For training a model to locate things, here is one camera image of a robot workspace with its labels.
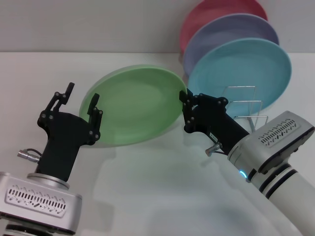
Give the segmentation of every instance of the pink plate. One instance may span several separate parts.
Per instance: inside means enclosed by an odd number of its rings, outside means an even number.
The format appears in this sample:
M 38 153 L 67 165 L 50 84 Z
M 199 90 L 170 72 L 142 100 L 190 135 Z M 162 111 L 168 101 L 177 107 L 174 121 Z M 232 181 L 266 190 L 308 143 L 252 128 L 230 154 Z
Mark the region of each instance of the pink plate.
M 180 35 L 182 53 L 201 27 L 216 18 L 233 13 L 253 14 L 267 20 L 266 12 L 256 0 L 204 0 L 184 21 Z

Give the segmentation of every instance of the blue led light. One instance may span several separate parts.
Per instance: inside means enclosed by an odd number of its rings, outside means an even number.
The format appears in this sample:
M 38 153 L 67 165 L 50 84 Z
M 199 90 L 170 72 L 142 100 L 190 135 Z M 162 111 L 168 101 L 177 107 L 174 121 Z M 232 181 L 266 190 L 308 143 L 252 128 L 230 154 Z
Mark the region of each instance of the blue led light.
M 247 178 L 247 175 L 244 173 L 244 171 L 240 171 L 240 173 L 242 174 L 242 176 L 244 176 L 245 178 Z

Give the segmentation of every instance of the cable connector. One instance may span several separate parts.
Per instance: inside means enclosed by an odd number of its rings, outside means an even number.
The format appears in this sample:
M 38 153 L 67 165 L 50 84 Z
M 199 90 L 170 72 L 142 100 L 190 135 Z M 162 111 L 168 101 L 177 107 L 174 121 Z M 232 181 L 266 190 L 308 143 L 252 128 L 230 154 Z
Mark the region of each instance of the cable connector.
M 18 153 L 18 157 L 21 157 L 23 159 L 29 160 L 29 161 L 34 162 L 34 163 L 38 163 L 40 160 L 39 156 L 29 154 L 27 149 L 20 150 Z

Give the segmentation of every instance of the black stripe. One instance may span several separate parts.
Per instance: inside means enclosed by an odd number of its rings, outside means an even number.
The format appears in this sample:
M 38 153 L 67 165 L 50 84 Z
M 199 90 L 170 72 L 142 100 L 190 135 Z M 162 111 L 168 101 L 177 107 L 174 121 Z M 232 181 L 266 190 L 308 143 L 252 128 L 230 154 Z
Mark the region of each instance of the black stripe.
M 40 230 L 36 230 L 36 229 L 32 229 L 32 228 L 29 228 L 29 227 L 26 227 L 26 226 L 22 226 L 22 225 L 7 225 L 6 230 L 15 230 L 18 232 L 25 232 L 25 233 L 28 233 L 28 234 L 31 234 L 31 235 L 37 235 L 37 236 L 52 236 L 51 234 L 49 233 L 46 233 L 46 232 L 43 232 L 43 231 L 40 231 Z
M 262 183 L 262 185 L 259 188 L 259 191 L 262 193 L 268 184 L 271 183 L 277 177 L 279 174 L 281 174 L 284 170 L 291 167 L 290 164 L 286 163 L 282 166 L 280 166 L 278 169 L 272 172 L 272 174 Z
M 251 181 L 253 176 L 257 173 L 257 171 L 255 169 L 252 169 L 252 171 L 250 172 L 250 174 L 248 175 L 247 179 L 248 181 Z
M 281 184 L 286 182 L 287 179 L 290 178 L 295 173 L 297 173 L 296 170 L 291 170 L 288 173 L 286 173 L 285 176 L 283 176 L 274 186 L 272 186 L 272 188 L 266 194 L 266 198 L 269 199 L 271 197 L 271 195 L 277 190 L 277 188 L 279 188 L 281 186 Z

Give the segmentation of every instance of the purple plate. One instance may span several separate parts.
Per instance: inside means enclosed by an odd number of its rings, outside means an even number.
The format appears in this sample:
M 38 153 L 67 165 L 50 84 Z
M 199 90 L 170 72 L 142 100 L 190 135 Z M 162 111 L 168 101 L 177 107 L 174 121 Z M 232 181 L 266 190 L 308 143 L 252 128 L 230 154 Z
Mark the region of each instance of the purple plate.
M 192 37 L 184 53 L 185 73 L 190 76 L 199 60 L 211 50 L 241 38 L 262 38 L 279 44 L 275 30 L 259 16 L 226 15 L 209 22 Z

